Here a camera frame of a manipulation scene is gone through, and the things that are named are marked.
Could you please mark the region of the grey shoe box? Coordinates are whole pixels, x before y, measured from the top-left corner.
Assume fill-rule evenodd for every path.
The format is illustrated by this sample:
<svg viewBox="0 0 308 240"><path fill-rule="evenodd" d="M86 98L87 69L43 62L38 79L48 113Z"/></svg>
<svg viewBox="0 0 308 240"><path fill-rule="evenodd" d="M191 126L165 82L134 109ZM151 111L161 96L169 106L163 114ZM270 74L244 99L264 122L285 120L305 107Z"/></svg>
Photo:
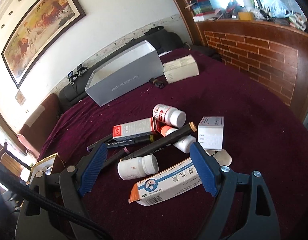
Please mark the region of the grey shoe box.
<svg viewBox="0 0 308 240"><path fill-rule="evenodd" d="M94 70L85 92L101 107L163 75L163 65L147 40L119 53Z"/></svg>

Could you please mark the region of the white cardboard box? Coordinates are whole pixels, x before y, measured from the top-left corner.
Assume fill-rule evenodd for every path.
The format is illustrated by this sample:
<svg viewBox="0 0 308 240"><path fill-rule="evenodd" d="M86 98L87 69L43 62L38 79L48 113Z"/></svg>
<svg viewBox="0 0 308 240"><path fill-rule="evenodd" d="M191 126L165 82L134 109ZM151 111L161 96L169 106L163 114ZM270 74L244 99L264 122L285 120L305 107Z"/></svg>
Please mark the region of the white cardboard box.
<svg viewBox="0 0 308 240"><path fill-rule="evenodd" d="M175 83L200 74L197 62L192 55L164 63L163 72L168 83Z"/></svg>

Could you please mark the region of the white bottle red label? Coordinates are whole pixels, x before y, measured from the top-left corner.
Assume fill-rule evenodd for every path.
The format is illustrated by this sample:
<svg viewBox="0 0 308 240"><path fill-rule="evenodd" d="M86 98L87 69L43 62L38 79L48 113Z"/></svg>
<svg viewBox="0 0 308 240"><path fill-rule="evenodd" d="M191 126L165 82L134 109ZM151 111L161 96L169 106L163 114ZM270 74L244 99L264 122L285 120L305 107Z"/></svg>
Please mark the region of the white bottle red label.
<svg viewBox="0 0 308 240"><path fill-rule="evenodd" d="M177 128L182 127L186 121L186 113L176 107L157 104L152 110L152 116L158 121Z"/></svg>

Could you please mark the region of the black marker purple cap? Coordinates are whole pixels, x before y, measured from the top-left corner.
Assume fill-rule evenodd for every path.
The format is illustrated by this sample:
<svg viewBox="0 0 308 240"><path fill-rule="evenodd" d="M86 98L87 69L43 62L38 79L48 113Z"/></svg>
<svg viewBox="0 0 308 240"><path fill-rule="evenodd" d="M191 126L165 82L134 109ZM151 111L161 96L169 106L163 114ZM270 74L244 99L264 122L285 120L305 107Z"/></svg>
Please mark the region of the black marker purple cap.
<svg viewBox="0 0 308 240"><path fill-rule="evenodd" d="M157 134L154 135L145 135L142 137L136 137L132 139L125 139L122 141L115 141L111 135L106 136L105 138L102 138L98 140L97 142L89 145L86 150L87 152L91 152L94 147L97 145L99 142L103 142L106 144L107 148L117 148L117 147L122 147L122 146L128 146L128 145L134 145L138 143L143 143L143 142L154 142L157 139L159 139L160 136Z"/></svg>

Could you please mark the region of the small black battery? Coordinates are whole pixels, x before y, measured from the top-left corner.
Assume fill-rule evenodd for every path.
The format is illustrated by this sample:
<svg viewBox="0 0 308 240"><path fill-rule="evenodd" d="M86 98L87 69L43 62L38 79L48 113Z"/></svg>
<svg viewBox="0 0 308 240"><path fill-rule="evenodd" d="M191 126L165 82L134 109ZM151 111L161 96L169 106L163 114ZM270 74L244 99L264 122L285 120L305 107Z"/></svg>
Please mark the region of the small black battery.
<svg viewBox="0 0 308 240"><path fill-rule="evenodd" d="M151 78L149 82L159 89L163 89L165 87L165 83L159 79Z"/></svg>

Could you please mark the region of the long ointment box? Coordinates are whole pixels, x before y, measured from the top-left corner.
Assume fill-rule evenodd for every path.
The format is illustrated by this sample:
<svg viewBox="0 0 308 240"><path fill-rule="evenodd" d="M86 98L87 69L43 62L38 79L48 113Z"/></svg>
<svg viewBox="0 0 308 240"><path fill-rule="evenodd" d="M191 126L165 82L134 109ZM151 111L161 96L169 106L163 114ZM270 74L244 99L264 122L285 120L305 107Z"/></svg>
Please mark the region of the long ointment box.
<svg viewBox="0 0 308 240"><path fill-rule="evenodd" d="M183 194L198 185L201 179L190 158L134 184L129 203L151 206Z"/></svg>

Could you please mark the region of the small white square box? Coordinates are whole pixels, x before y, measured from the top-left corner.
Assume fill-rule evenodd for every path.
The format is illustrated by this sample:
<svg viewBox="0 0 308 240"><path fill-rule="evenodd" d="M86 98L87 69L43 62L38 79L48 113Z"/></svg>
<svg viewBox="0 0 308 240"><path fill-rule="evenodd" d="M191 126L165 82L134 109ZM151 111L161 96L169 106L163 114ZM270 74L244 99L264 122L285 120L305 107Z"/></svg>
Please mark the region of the small white square box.
<svg viewBox="0 0 308 240"><path fill-rule="evenodd" d="M221 150L223 145L223 116L204 116L198 124L197 141L205 150Z"/></svg>

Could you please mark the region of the framed horse painting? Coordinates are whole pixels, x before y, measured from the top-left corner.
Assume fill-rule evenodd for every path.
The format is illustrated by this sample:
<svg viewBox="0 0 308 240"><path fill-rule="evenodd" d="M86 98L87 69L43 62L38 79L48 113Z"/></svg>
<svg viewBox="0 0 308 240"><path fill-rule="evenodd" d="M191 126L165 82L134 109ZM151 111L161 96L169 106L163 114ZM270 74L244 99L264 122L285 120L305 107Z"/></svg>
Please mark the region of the framed horse painting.
<svg viewBox="0 0 308 240"><path fill-rule="evenodd" d="M78 0L34 2L12 31L1 52L17 88L53 42L85 15Z"/></svg>

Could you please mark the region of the black marker tan cap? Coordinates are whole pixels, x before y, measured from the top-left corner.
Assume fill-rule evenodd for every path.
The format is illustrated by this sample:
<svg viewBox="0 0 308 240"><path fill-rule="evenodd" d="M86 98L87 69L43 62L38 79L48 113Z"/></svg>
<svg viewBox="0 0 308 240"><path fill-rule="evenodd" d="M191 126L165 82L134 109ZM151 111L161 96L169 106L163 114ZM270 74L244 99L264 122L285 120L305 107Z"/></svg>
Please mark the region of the black marker tan cap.
<svg viewBox="0 0 308 240"><path fill-rule="evenodd" d="M157 141L152 142L151 144L129 154L126 157L120 159L120 161L129 160L137 157L144 157L146 155L154 154L158 150L163 149L167 145L172 145L178 142L181 138L191 135L197 131L197 127L193 122L184 125L178 130L170 133L166 137L162 137Z"/></svg>

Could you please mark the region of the plain white pill bottle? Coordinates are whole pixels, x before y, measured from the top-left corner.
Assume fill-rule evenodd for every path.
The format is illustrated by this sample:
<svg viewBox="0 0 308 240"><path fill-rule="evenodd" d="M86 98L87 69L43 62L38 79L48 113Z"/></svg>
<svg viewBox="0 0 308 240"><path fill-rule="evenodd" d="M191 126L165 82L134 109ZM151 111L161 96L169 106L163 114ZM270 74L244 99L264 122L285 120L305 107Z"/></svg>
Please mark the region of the plain white pill bottle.
<svg viewBox="0 0 308 240"><path fill-rule="evenodd" d="M159 167L156 157L150 154L144 157L120 161L117 166L117 171L121 179L131 180L157 174Z"/></svg>

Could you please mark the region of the brick pattern wooden cabinet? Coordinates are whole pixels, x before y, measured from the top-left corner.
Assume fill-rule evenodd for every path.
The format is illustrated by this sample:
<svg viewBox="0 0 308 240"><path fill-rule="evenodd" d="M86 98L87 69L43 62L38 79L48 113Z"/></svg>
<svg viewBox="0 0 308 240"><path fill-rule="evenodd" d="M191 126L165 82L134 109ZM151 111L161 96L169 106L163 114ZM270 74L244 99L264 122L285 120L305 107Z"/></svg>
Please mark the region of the brick pattern wooden cabinet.
<svg viewBox="0 0 308 240"><path fill-rule="evenodd" d="M174 0L191 41L264 85L303 121L308 113L308 34L264 21L194 22L191 0Z"/></svg>

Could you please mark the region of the white tube orange cap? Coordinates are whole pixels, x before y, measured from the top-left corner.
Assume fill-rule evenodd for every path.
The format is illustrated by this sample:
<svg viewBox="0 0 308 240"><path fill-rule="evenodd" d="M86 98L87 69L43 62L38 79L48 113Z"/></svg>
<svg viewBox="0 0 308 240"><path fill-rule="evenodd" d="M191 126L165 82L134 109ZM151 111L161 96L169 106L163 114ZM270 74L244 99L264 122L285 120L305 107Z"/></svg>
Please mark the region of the white tube orange cap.
<svg viewBox="0 0 308 240"><path fill-rule="evenodd" d="M176 131L177 128L173 128L173 127L170 127L170 126L163 126L161 128L161 135L166 137L167 135L169 135L170 133Z"/></svg>

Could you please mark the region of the white eraser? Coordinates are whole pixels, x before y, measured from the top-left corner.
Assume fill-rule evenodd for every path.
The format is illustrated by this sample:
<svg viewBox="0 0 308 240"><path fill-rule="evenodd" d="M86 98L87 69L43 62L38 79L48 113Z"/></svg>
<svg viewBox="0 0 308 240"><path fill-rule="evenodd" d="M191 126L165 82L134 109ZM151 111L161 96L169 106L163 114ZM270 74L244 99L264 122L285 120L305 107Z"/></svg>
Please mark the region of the white eraser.
<svg viewBox="0 0 308 240"><path fill-rule="evenodd" d="M229 166L232 163L232 157L224 149L220 151L215 151L215 150L205 150L205 151L208 155L212 156L219 163L220 166Z"/></svg>

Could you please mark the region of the black clips on headboard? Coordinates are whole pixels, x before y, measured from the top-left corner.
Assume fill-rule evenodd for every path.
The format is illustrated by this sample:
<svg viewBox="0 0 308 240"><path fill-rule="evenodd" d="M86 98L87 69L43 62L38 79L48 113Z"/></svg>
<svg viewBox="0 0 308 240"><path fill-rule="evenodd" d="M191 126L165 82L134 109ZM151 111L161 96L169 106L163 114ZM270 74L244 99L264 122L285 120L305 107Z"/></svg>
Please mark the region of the black clips on headboard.
<svg viewBox="0 0 308 240"><path fill-rule="evenodd" d="M82 76L83 73L88 69L88 67L86 66L83 66L82 64L79 64L77 67L76 67L76 70L75 71L71 71L70 73L68 73L67 75L67 79L70 83L70 85L72 86L74 83L75 83L75 80Z"/></svg>

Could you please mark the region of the red white slim box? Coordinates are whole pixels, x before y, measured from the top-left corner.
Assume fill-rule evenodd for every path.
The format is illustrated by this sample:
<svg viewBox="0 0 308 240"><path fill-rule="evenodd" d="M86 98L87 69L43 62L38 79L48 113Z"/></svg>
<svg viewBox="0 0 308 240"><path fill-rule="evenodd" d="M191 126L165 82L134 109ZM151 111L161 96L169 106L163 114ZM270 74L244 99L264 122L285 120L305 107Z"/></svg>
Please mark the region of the red white slim box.
<svg viewBox="0 0 308 240"><path fill-rule="evenodd" d="M146 135L153 135L157 132L157 125L154 118L145 118L113 126L113 139L116 141L122 141Z"/></svg>

